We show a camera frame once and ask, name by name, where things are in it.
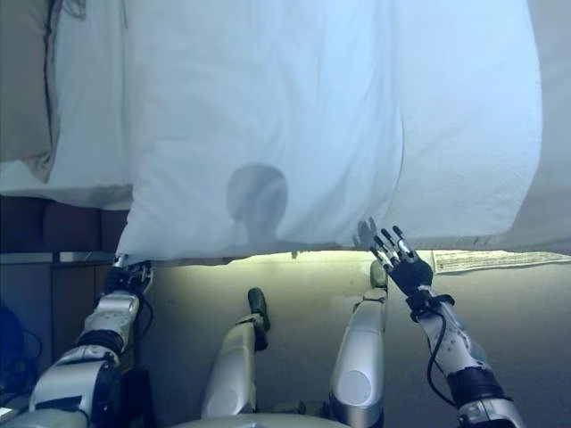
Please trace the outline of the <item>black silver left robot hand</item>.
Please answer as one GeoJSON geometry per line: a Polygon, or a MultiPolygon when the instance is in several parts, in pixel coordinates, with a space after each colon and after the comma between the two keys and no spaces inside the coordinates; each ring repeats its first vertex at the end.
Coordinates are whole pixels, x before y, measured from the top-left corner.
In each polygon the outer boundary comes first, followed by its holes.
{"type": "Polygon", "coordinates": [[[121,254],[115,258],[103,282],[103,292],[129,292],[144,294],[153,282],[153,265],[150,260],[137,260],[121,254]]]}

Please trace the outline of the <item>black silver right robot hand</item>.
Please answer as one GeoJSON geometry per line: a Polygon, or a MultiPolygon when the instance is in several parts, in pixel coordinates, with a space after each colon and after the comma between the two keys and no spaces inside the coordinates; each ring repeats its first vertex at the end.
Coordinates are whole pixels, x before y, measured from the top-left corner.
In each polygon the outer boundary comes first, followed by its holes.
{"type": "Polygon", "coordinates": [[[410,296],[422,286],[432,284],[433,270],[420,258],[399,227],[374,232],[370,249],[381,268],[404,295],[410,296]]]}

